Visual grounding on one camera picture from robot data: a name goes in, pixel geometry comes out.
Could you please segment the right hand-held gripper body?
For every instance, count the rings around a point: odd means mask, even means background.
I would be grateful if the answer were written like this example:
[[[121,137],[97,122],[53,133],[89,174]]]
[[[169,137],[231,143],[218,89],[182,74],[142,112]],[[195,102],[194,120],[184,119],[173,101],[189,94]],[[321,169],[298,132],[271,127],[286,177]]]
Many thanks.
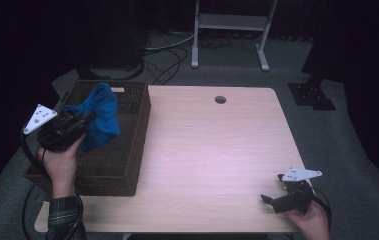
[[[276,213],[283,213],[291,210],[300,210],[306,213],[308,207],[315,197],[312,186],[308,180],[320,177],[319,170],[301,169],[290,166],[283,176],[283,186],[287,194],[274,199],[272,207]]]

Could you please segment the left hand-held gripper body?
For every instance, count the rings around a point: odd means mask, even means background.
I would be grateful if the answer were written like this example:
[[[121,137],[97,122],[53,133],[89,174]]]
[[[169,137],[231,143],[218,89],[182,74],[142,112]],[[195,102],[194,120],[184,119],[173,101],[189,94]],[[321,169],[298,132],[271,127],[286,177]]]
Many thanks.
[[[77,113],[59,113],[38,104],[22,133],[27,136],[38,131],[37,141],[41,147],[52,152],[66,150],[86,132],[86,129],[77,129],[81,122],[86,122],[78,120]]]

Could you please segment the blue t-shirt with white print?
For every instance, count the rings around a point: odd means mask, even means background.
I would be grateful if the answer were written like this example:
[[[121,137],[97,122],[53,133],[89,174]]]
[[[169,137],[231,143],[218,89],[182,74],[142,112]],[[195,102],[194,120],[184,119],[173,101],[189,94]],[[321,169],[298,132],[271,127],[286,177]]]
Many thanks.
[[[95,150],[121,134],[117,120],[118,101],[107,83],[98,83],[89,96],[79,105],[66,105],[65,112],[94,114],[87,125],[85,137],[80,145],[82,152]]]

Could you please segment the brown wicker basket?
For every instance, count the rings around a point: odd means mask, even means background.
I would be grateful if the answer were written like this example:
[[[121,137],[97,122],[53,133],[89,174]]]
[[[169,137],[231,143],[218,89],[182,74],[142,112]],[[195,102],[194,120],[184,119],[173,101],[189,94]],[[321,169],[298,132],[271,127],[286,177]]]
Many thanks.
[[[98,83],[107,83],[117,97],[121,134],[95,150],[77,150],[75,191],[83,196],[133,196],[150,116],[147,84],[79,80],[57,112],[65,112],[63,107],[66,105],[81,104]]]

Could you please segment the person's right hand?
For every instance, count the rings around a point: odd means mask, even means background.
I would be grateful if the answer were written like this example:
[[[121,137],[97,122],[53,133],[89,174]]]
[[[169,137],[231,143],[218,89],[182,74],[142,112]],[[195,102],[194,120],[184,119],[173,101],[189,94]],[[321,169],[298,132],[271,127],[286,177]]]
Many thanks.
[[[283,215],[298,228],[305,240],[331,240],[326,211],[318,203],[312,201],[305,214],[293,210]]]

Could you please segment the person's left hand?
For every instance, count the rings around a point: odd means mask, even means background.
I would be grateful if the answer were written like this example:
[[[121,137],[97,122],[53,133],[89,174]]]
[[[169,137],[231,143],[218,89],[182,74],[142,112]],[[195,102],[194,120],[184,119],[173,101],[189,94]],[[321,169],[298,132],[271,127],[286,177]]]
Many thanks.
[[[77,150],[84,139],[81,135],[66,151],[38,150],[38,159],[48,173],[52,183],[54,199],[75,195],[74,181],[77,170]]]

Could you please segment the dark round stand base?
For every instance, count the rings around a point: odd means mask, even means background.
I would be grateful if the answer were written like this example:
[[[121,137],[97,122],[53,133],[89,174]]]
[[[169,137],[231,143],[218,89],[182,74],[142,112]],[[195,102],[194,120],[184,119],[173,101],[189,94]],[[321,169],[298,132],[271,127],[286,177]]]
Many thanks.
[[[75,67],[78,77],[82,80],[115,80],[126,81],[140,76],[145,69],[143,60],[135,66],[100,67],[92,69],[88,64],[78,64]]]

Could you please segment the white metal stand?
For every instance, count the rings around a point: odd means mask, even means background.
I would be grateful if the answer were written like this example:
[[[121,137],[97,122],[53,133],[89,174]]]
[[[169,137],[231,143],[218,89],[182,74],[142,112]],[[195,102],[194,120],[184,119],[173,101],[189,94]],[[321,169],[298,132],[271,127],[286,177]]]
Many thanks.
[[[228,14],[201,13],[200,0],[195,0],[193,43],[191,48],[191,67],[199,66],[199,32],[204,29],[240,30],[261,32],[260,41],[255,45],[261,69],[268,72],[268,65],[264,48],[272,25],[278,0],[271,0],[268,14],[265,16],[243,16]]]

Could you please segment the black stand base plate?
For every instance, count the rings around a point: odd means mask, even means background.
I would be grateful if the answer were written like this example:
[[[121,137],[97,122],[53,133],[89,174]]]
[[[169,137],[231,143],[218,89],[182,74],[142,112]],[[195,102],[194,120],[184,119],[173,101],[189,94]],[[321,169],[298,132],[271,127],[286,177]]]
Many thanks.
[[[320,87],[289,83],[288,87],[298,106],[311,106],[314,110],[334,111],[335,106]]]

